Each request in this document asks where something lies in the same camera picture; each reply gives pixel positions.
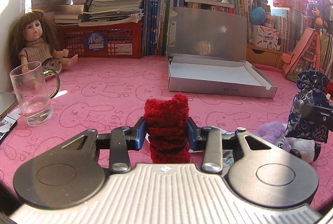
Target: glass mug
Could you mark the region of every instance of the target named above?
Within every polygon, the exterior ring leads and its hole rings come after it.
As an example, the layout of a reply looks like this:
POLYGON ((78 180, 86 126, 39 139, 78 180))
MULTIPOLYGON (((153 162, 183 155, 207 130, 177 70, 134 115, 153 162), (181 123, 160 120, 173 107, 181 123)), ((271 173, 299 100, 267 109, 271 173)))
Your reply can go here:
POLYGON ((29 125, 35 126, 48 121, 53 115, 51 99, 56 96, 60 88, 60 79, 53 70, 43 71, 40 62, 23 64, 10 72, 10 80, 21 108, 21 115, 29 125), (22 68, 29 71, 22 73, 22 68), (54 92, 49 95, 46 88, 45 75, 53 73, 57 79, 54 92))

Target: red plastic basket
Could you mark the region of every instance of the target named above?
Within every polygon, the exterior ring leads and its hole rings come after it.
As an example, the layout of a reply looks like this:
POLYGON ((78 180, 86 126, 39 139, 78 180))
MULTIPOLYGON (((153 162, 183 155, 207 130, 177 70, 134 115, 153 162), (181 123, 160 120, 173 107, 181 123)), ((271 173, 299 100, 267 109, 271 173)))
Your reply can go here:
POLYGON ((141 58, 142 22, 59 27, 60 48, 69 57, 141 58))
POLYGON ((273 0, 274 7, 293 8, 302 14, 306 13, 307 0, 273 0))

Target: eye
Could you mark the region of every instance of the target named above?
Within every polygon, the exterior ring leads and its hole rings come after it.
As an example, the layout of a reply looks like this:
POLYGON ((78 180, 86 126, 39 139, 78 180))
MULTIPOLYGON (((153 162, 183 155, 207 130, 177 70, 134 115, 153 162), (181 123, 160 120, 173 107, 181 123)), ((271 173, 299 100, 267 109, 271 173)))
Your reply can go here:
POLYGON ((284 138, 278 138, 275 140, 274 145, 283 150, 284 148, 284 138))
POLYGON ((280 149, 283 149, 284 148, 284 144, 282 141, 278 141, 277 142, 277 147, 279 147, 280 149))

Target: blue brocade pouch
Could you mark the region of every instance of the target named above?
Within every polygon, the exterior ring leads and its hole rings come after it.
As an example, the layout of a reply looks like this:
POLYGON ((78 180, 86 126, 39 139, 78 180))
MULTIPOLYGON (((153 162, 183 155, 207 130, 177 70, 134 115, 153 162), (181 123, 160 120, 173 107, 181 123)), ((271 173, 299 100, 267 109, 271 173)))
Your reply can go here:
POLYGON ((297 75, 296 85, 300 91, 295 95, 290 110, 286 137, 327 143, 327 126, 303 120, 300 108, 305 104, 329 108, 329 101, 324 94, 328 82, 328 78, 319 71, 303 71, 297 75))

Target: red knitted object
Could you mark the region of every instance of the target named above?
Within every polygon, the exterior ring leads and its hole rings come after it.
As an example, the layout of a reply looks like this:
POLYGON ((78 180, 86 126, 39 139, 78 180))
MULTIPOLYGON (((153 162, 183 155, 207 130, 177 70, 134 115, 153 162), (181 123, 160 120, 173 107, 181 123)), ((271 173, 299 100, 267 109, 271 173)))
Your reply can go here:
POLYGON ((189 163, 186 125, 189 119, 187 96, 177 93, 171 100, 148 99, 144 106, 149 149, 153 163, 189 163))
POLYGON ((327 84, 325 93, 329 93, 330 95, 333 95, 333 82, 329 82, 327 84))

